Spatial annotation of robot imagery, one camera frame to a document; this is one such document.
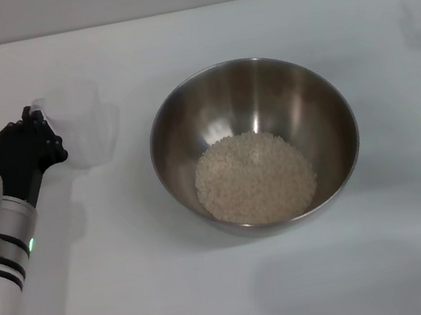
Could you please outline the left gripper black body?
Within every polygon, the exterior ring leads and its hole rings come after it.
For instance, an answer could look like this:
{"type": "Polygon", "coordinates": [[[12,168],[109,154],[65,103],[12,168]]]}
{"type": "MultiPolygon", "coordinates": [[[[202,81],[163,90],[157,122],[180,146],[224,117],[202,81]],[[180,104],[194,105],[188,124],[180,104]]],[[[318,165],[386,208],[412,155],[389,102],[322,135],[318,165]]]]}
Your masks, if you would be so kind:
{"type": "Polygon", "coordinates": [[[44,173],[51,166],[39,166],[39,152],[34,137],[26,147],[11,149],[0,156],[0,177],[5,196],[18,198],[35,207],[44,173]]]}

